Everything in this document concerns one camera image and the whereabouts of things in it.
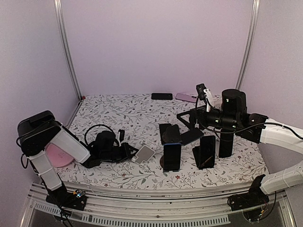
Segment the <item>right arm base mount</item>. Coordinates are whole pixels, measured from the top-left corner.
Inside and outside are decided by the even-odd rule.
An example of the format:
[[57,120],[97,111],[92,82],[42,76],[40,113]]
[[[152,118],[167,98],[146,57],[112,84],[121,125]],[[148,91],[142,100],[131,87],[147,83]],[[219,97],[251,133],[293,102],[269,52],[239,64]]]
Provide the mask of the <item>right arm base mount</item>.
[[249,187],[248,192],[228,197],[227,204],[232,211],[269,203],[268,195],[264,194],[260,188],[261,181],[265,176],[265,174],[257,176]]

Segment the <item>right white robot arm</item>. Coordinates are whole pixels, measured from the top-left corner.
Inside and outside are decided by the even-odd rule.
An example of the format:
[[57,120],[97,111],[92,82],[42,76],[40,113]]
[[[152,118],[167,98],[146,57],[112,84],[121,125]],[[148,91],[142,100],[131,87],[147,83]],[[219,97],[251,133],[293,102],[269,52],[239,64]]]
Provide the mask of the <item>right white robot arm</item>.
[[210,89],[202,84],[196,89],[196,99],[203,101],[204,106],[186,112],[189,121],[183,123],[190,129],[198,124],[203,130],[217,134],[221,158],[232,155],[234,136],[261,146],[269,173],[253,180],[250,192],[245,195],[248,206],[255,206],[263,195],[303,183],[302,129],[266,115],[248,113],[246,94],[237,89],[222,92],[220,107],[214,106]]

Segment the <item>black folding phone stand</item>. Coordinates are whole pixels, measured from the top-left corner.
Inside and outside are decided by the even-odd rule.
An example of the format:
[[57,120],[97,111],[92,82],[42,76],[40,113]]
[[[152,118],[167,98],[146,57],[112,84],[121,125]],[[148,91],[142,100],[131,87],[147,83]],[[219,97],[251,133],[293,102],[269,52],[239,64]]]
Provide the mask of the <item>black folding phone stand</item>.
[[196,146],[192,149],[196,166],[199,170],[213,168],[215,165],[215,150],[212,148],[202,149]]

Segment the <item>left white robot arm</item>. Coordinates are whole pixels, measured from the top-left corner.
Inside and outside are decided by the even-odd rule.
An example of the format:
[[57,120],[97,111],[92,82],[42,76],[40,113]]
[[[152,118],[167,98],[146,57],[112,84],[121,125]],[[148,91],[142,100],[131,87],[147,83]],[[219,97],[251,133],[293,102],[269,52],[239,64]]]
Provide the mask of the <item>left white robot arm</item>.
[[81,141],[50,111],[22,120],[17,131],[17,145],[52,191],[52,198],[60,205],[67,205],[71,200],[70,194],[61,188],[63,183],[55,171],[56,167],[62,167],[60,155],[70,157],[72,161],[90,169],[102,162],[123,162],[138,152],[138,149],[123,142],[123,130],[115,134],[108,126],[91,143]]

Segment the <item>black stand wooden base front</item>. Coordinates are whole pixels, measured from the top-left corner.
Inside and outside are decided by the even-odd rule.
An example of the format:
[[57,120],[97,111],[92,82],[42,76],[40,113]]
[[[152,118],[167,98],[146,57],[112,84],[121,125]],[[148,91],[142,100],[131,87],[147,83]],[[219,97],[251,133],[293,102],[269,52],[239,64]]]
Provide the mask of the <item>black stand wooden base front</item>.
[[160,158],[160,166],[163,172],[178,172],[180,170],[180,159]]

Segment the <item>silver phone stand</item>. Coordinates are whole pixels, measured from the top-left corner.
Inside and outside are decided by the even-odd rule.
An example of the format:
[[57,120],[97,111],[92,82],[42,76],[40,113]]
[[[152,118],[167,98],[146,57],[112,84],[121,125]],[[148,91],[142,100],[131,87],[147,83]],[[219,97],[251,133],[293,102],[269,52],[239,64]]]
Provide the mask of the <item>silver phone stand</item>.
[[146,145],[143,145],[134,155],[132,161],[139,165],[143,165],[144,163],[148,162],[154,155],[155,151],[153,149],[149,148]]

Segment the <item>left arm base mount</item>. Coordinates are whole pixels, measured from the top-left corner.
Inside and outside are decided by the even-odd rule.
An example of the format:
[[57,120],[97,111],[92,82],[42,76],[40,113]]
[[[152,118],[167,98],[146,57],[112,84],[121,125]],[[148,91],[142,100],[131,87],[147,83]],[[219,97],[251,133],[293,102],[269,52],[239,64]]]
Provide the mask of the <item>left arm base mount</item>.
[[83,190],[77,189],[73,192],[68,192],[66,187],[62,186],[54,191],[47,188],[47,192],[46,202],[55,204],[59,208],[65,207],[80,211],[85,209],[87,196]]

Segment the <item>black phone front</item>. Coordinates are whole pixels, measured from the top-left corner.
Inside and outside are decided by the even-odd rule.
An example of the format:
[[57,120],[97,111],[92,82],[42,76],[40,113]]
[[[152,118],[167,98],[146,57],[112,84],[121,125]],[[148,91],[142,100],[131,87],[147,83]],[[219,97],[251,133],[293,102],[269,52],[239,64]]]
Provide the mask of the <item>black phone front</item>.
[[199,169],[213,168],[215,164],[215,136],[203,136],[200,139]]

